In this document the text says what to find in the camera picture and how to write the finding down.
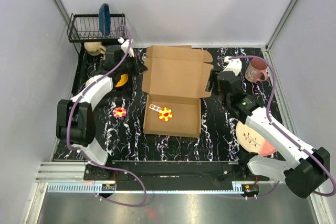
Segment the brown cardboard box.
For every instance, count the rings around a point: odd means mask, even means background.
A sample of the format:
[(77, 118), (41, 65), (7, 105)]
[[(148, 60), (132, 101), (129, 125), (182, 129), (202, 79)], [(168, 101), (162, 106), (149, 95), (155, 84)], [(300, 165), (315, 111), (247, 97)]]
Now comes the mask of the brown cardboard box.
[[(199, 137), (201, 133), (201, 99), (211, 96), (205, 91), (214, 68), (212, 55), (191, 46), (150, 46), (146, 50), (142, 91), (147, 96), (143, 132), (145, 134)], [(150, 104), (167, 107), (173, 117), (163, 122)]]

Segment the orange sunflower plush toy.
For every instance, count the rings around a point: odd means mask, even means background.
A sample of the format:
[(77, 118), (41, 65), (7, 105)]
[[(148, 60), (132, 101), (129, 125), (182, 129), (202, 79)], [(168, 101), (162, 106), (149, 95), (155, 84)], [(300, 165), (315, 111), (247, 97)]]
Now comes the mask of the orange sunflower plush toy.
[(173, 117), (173, 113), (170, 108), (162, 107), (159, 109), (158, 116), (161, 121), (167, 122)]

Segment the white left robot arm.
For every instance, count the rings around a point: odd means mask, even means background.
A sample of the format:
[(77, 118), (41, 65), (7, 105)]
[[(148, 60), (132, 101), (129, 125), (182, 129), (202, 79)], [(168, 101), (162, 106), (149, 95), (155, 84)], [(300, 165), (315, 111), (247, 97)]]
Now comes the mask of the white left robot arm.
[(147, 67), (137, 56), (122, 49), (107, 54), (96, 74), (86, 86), (69, 100), (60, 100), (57, 105), (56, 137), (66, 142), (71, 151), (77, 151), (97, 165), (95, 174), (103, 180), (113, 175), (112, 165), (107, 163), (108, 153), (96, 139), (94, 109), (100, 101), (114, 90), (123, 75), (139, 76)]

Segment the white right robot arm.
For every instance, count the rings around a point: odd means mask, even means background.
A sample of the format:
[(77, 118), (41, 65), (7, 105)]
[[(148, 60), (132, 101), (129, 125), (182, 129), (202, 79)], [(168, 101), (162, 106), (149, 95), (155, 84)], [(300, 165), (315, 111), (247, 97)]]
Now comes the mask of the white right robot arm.
[(315, 193), (326, 180), (335, 184), (330, 174), (330, 153), (305, 143), (273, 118), (263, 103), (242, 90), (240, 76), (232, 71), (212, 70), (206, 91), (218, 95), (234, 118), (260, 134), (283, 157), (280, 161), (248, 154), (238, 167), (242, 179), (250, 180), (256, 175), (275, 179), (300, 198)]

